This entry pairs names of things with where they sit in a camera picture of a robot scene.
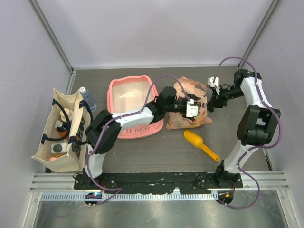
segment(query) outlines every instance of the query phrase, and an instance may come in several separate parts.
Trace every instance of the pink litter box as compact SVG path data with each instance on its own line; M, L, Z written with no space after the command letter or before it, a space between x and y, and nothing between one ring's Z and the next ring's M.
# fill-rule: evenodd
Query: pink litter box
M129 76L115 79L110 83L107 94L108 110L111 113L124 113L140 109L147 97L152 84L147 75ZM155 85L153 86L148 102L158 96ZM119 139L136 139L157 133L163 127L163 120L150 125L141 125L120 132Z

